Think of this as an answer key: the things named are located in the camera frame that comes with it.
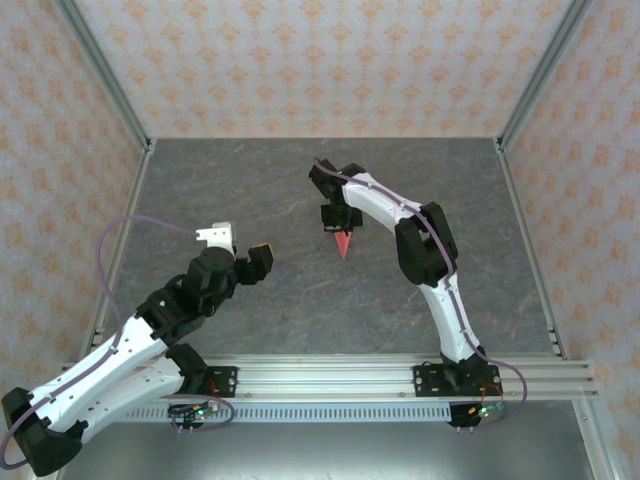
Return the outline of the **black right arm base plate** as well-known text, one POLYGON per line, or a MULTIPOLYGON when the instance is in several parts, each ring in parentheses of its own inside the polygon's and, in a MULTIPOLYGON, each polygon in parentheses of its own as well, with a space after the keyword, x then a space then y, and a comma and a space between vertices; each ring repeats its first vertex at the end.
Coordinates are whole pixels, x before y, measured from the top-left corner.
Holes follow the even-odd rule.
POLYGON ((463 373, 443 364, 416 365, 412 369, 413 386, 417 397, 476 397, 485 388, 500 388, 501 375, 494 365, 487 365, 477 373, 463 373))

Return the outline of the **aluminium mounting rail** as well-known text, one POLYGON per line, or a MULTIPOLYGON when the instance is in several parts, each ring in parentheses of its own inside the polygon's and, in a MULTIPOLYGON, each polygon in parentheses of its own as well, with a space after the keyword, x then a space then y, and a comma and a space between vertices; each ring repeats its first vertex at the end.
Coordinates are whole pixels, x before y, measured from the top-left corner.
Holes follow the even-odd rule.
MULTIPOLYGON (((425 354, 216 355, 211 366, 238 368, 238 402, 383 402, 416 398, 412 368, 425 354)), ((551 355, 501 359, 526 379, 529 401, 597 398, 600 388, 587 361, 551 355)))

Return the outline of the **grey metal panel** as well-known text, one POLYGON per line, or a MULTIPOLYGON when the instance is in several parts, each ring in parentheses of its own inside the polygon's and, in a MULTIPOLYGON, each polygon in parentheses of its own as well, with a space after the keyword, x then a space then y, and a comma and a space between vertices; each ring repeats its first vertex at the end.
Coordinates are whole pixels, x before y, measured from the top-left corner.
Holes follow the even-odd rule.
POLYGON ((239 424, 198 434, 116 425, 59 480, 594 480, 581 435, 532 424, 239 424))

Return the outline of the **aluminium side rail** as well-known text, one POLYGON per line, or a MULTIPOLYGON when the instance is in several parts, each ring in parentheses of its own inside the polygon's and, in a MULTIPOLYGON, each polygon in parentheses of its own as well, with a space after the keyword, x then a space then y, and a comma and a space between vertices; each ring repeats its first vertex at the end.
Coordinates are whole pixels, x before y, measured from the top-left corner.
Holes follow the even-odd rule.
POLYGON ((514 175, 506 155, 506 150, 502 146, 499 138, 493 138, 493 143, 499 158, 499 163, 505 177, 516 218, 523 237, 525 250, 532 269, 536 288, 544 312, 549 339, 553 345, 553 351, 556 356, 560 357, 564 361, 567 361, 570 359, 570 355, 566 345, 566 335, 556 315, 556 308, 554 306, 553 298, 548 288, 545 274, 539 262, 538 254, 533 242, 533 237, 526 220, 523 203, 521 202, 520 196, 518 194, 514 175))
MULTIPOLYGON (((157 138, 151 138, 148 144, 142 149, 138 169, 135 177, 133 178, 130 186, 130 193, 124 210, 124 215, 132 215, 136 212, 141 191, 144 186, 146 173, 149 165, 149 161, 154 154, 154 150, 157 144, 157 138)), ((101 275, 99 270, 96 270, 98 282, 98 295, 96 297, 94 309, 91 319, 89 321, 85 337, 82 342, 82 346, 79 350, 79 357, 83 358, 90 353, 94 346, 97 345, 97 341, 100 340, 104 334, 105 322, 109 318, 109 300, 104 291, 104 286, 100 280, 106 282, 107 287, 112 290, 116 284, 119 275, 119 268, 122 262, 123 254, 128 242, 129 232, 131 226, 129 224, 123 224, 120 226, 120 230, 116 236, 116 243, 113 249, 113 253, 106 263, 106 273, 101 275)))

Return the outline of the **aluminium frame post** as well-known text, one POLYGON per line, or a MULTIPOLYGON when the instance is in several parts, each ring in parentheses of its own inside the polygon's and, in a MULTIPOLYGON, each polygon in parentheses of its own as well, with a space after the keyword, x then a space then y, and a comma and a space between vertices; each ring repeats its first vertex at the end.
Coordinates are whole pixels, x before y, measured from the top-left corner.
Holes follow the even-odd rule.
POLYGON ((573 37, 581 27, 594 0, 571 0, 546 50, 541 56, 523 93, 509 116, 502 134, 495 138, 498 153, 505 154, 515 144, 533 112, 546 84, 559 64, 573 37))
POLYGON ((76 0, 52 0, 77 41, 79 48, 101 83, 106 96, 115 107, 125 129, 143 151, 151 145, 141 121, 115 75, 108 58, 92 33, 76 0))

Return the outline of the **aluminium frame leg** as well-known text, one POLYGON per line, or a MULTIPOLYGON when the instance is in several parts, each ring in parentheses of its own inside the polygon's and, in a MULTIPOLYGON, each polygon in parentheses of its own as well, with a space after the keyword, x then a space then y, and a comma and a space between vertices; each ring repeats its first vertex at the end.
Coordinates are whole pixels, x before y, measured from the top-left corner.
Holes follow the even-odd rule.
POLYGON ((605 438, 599 427, 596 411, 588 399, 572 402, 585 451, 594 480, 617 480, 609 455, 605 438))

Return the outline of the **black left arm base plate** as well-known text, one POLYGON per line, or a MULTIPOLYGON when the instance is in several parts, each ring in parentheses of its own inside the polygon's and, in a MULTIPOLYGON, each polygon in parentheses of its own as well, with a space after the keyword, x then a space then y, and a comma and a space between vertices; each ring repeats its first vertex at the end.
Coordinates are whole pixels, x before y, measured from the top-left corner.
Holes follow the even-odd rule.
POLYGON ((195 393, 220 398, 234 398, 238 385, 235 366, 207 366, 196 377, 195 393))

